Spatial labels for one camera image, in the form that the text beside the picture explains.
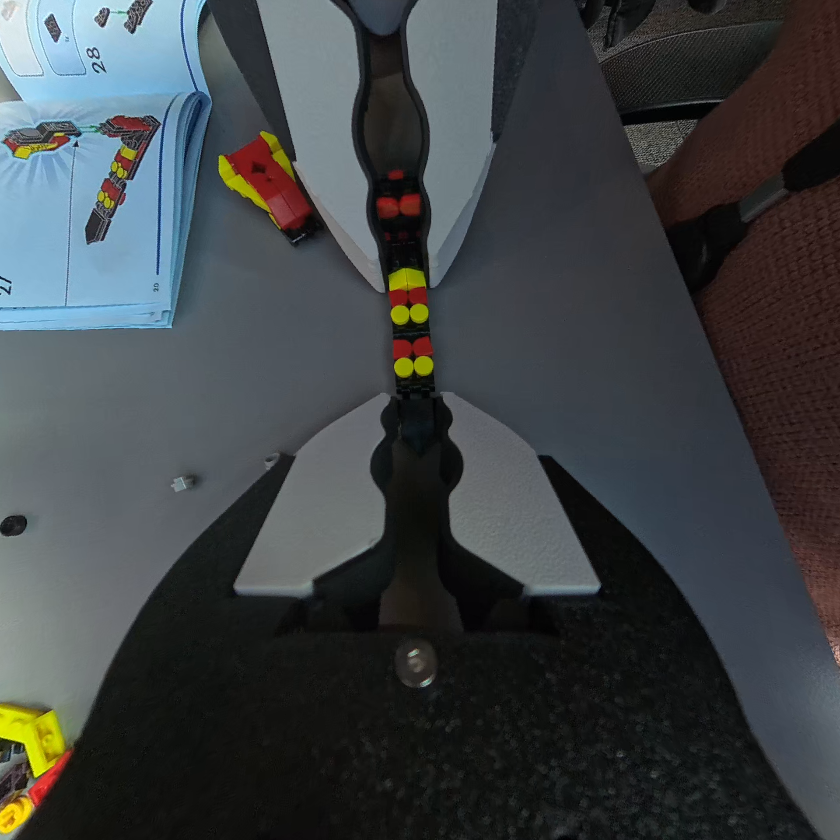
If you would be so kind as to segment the red yellow black brick tail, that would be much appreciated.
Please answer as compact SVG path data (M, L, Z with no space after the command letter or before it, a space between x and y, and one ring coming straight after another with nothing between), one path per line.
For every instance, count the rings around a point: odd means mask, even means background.
M374 210L391 307L400 436L405 446L422 456L435 440L435 357L422 242L426 208L417 175L403 168L381 175Z

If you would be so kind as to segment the blue instruction booklet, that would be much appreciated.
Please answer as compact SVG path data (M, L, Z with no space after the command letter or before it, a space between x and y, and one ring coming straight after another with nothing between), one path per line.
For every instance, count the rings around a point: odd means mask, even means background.
M1 6L1 330L170 328L212 108L205 3Z

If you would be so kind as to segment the grey desk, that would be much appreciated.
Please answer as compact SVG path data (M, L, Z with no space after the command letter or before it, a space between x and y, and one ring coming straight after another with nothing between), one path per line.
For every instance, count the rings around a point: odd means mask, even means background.
M441 386L550 457L605 572L555 636L279 635L238 566L264 469L387 388L384 301L210 153L170 330L2 335L2 699L80 735L20 838L838 838L838 668L578 14L545 2L465 244ZM172 479L194 475L175 493Z

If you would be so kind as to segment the red brick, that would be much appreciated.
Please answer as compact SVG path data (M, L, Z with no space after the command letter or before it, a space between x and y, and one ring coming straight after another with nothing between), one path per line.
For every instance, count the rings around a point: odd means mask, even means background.
M72 754L73 749L67 750L50 769L42 773L35 782L30 785L26 795L35 808L39 808L42 805L43 801L62 775Z

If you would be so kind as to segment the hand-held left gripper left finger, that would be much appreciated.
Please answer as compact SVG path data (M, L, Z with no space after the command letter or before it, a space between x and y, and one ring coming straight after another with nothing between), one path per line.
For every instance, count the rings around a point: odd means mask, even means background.
M294 455L234 583L237 595L372 597L388 581L396 399L379 394Z

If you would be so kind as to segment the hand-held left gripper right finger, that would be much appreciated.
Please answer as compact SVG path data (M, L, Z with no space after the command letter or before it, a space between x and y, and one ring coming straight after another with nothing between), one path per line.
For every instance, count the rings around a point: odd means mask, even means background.
M455 597L586 596L601 581L534 449L452 392L436 404L439 573Z

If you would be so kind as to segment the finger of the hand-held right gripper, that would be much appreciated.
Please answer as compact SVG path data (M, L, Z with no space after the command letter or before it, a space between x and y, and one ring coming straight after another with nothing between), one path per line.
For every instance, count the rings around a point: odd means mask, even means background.
M432 287L462 246L496 149L491 130L496 1L416 2L406 19L408 73L423 105Z
M293 165L353 266L384 292L380 249L371 231L371 177L362 162L360 94L365 70L359 27L346 4L258 1Z

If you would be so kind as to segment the dark brick piece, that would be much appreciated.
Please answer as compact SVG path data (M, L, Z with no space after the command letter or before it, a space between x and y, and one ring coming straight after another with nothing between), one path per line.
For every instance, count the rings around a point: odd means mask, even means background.
M30 768L24 744L1 739L1 802L28 787Z

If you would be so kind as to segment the black mesh office chair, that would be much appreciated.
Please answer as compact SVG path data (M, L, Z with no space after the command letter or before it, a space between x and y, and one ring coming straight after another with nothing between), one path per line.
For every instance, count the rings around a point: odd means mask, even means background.
M770 54L785 1L575 2L624 124L699 119Z

